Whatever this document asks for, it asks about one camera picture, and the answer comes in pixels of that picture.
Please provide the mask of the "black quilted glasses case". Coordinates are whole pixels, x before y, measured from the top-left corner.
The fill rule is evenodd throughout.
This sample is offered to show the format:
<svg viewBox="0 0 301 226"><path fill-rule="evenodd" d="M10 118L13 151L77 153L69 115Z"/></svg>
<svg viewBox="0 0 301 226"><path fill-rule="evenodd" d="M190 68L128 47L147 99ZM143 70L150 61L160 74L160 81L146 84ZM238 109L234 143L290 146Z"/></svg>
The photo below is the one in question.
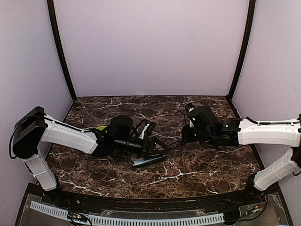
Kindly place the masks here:
<svg viewBox="0 0 301 226"><path fill-rule="evenodd" d="M130 159L133 162L133 167L142 167L146 166L161 160L164 160L167 157L166 154L159 154L159 155L145 155L145 154L132 154Z"/></svg>

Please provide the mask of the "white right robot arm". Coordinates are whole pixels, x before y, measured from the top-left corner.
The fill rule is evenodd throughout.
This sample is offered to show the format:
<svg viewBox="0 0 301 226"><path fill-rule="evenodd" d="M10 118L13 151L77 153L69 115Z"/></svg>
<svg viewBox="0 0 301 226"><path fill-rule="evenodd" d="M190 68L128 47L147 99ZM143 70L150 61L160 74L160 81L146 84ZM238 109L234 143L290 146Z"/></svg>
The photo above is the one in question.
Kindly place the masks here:
<svg viewBox="0 0 301 226"><path fill-rule="evenodd" d="M301 168L301 120L255 121L249 117L229 118L220 122L207 105L185 107L190 120L182 128L183 143L210 143L220 146L251 144L286 145L286 153L265 169L251 175L240 200L250 204L274 183Z"/></svg>

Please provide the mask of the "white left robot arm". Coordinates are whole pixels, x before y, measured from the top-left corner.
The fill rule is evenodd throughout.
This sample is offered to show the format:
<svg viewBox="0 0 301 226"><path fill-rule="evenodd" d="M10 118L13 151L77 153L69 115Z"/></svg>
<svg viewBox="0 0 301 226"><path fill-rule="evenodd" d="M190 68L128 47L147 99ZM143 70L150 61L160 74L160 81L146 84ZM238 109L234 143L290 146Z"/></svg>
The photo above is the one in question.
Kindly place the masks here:
<svg viewBox="0 0 301 226"><path fill-rule="evenodd" d="M134 167L164 159L169 147L152 135L156 123L146 123L141 132L133 119L126 115L113 117L108 126L80 129L58 121L37 106L20 119L9 140L9 156L21 159L48 198L56 205L66 202L66 194L59 189L59 182L41 156L38 145L47 142L79 150L85 154L103 157L115 151L131 153L136 158Z"/></svg>

